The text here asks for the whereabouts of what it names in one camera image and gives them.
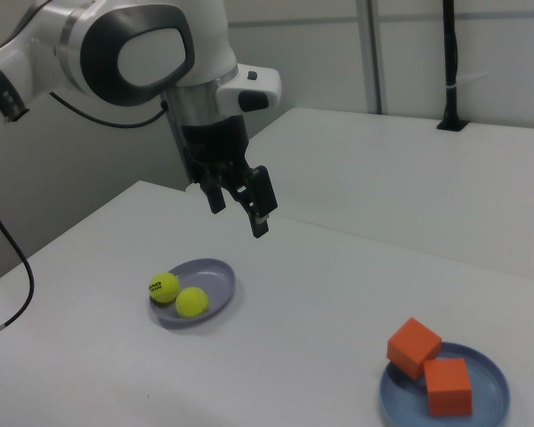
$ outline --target cable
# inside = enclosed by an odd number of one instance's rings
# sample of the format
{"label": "cable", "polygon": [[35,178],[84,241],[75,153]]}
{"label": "cable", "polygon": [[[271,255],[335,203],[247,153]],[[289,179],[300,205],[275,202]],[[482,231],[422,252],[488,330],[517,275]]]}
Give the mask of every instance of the cable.
{"label": "cable", "polygon": [[89,116],[87,113],[84,113],[83,111],[80,111],[79,109],[76,109],[71,104],[69,104],[67,101],[63,100],[60,97],[60,95],[58,95],[57,93],[51,92],[50,95],[52,95],[52,98],[54,98],[61,105],[63,105],[64,107],[67,107],[68,109],[70,109],[74,113],[77,113],[79,116],[81,116],[83,118],[86,118],[87,120],[91,120],[92,122],[97,123],[99,125],[108,126],[108,127],[115,127],[117,129],[137,129],[139,127],[144,127],[144,126],[151,125],[154,122],[156,122],[158,119],[160,119],[168,111],[168,104],[166,104],[166,101],[162,101],[160,103],[160,107],[162,107],[162,110],[160,110],[158,112],[158,114],[156,114],[153,118],[150,118],[150,119],[148,119],[148,120],[146,120],[144,122],[140,122],[140,123],[136,123],[136,124],[132,124],[132,125],[120,125],[120,124],[117,124],[117,123],[106,122],[104,120],[100,120],[99,118],[96,118],[96,117],[93,117],[93,116]]}
{"label": "cable", "polygon": [[24,305],[21,306],[21,308],[18,310],[16,314],[14,314],[10,319],[8,319],[3,325],[0,325],[0,331],[7,328],[9,325],[11,325],[13,322],[16,321],[17,318],[19,318],[24,311],[26,311],[26,308],[29,306],[29,303],[32,301],[32,298],[34,297],[34,273],[32,272],[31,267],[29,266],[28,258],[24,255],[24,253],[21,251],[20,247],[16,243],[16,241],[13,239],[13,237],[10,235],[6,227],[2,224],[0,221],[0,231],[2,231],[2,234],[8,239],[8,242],[10,242],[10,245],[12,245],[14,251],[16,251],[16,254],[20,257],[22,263],[24,264],[24,267],[26,267],[26,272],[28,273],[28,279],[29,279],[29,292],[28,292],[28,298],[26,298],[26,301],[24,302]]}

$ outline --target white table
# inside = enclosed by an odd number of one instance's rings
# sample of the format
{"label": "white table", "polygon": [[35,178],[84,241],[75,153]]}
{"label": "white table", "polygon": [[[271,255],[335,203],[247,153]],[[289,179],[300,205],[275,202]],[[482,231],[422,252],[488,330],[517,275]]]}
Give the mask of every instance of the white table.
{"label": "white table", "polygon": [[437,123],[293,109],[247,157],[276,215],[534,278],[534,129]]}
{"label": "white table", "polygon": [[[36,296],[0,333],[0,426],[381,426],[389,336],[415,316],[491,357],[510,426],[534,426],[534,281],[138,183],[31,257]],[[150,315],[157,271],[214,257],[234,300],[182,331]],[[0,279],[0,321],[22,303]]]}

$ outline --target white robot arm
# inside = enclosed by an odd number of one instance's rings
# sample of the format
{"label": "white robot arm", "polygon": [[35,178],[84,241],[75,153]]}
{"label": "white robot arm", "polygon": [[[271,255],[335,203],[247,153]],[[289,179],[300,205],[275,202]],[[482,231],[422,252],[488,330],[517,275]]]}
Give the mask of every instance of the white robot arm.
{"label": "white robot arm", "polygon": [[212,211],[227,189],[260,237],[277,202],[267,170],[245,160],[242,114],[276,106],[281,82],[238,64],[227,30],[223,0],[37,0],[0,47],[0,127],[60,87],[118,106],[160,96]]}

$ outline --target plate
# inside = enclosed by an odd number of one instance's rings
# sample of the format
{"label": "plate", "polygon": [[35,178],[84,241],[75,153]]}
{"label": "plate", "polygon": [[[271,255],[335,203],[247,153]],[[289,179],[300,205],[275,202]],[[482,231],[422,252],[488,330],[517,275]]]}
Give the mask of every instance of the plate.
{"label": "plate", "polygon": [[463,358],[473,386],[473,414],[430,416],[425,376],[411,380],[390,363],[380,382],[380,403],[391,427],[502,427],[510,407],[508,383],[495,363],[479,351],[444,342],[438,359]]}
{"label": "plate", "polygon": [[194,318],[182,318],[172,302],[160,305],[150,298],[150,306],[167,326],[189,326],[211,318],[230,301],[235,293],[235,273],[223,261],[202,259],[185,262],[170,270],[178,277],[180,288],[199,287],[209,300],[209,308]]}

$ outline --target yellow tennis ball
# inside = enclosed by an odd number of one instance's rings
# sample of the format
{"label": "yellow tennis ball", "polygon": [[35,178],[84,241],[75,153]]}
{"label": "yellow tennis ball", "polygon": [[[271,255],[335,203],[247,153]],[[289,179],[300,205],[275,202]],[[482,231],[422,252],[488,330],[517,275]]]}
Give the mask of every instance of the yellow tennis ball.
{"label": "yellow tennis ball", "polygon": [[161,304],[168,304],[180,293],[180,282],[172,273],[158,273],[149,285],[150,298]]}
{"label": "yellow tennis ball", "polygon": [[193,318],[209,307],[209,300],[199,287],[187,287],[176,298],[176,311],[183,318]]}

